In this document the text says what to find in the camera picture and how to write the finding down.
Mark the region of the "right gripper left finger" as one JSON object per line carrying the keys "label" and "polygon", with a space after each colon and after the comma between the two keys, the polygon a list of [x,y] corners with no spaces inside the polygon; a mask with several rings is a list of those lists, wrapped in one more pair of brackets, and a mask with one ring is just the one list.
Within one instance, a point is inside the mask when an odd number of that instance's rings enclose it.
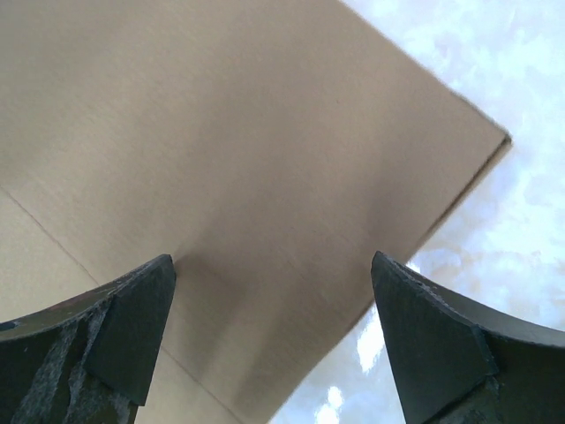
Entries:
{"label": "right gripper left finger", "polygon": [[3,423],[133,423],[176,288],[168,254],[1,325]]}

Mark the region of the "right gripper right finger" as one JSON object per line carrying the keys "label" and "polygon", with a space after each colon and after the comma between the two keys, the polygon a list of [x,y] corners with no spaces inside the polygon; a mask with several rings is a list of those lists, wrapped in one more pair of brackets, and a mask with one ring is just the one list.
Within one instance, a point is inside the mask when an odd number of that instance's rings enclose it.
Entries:
{"label": "right gripper right finger", "polygon": [[563,332],[504,314],[394,261],[371,277],[408,423],[562,423]]}

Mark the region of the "brown cardboard box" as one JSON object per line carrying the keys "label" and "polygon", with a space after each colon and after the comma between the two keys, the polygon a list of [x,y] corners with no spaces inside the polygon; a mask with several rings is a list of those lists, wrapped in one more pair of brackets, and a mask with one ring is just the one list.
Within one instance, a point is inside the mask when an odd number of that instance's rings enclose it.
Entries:
{"label": "brown cardboard box", "polygon": [[142,423],[265,423],[509,147],[338,1],[4,1],[1,187],[177,289]]}

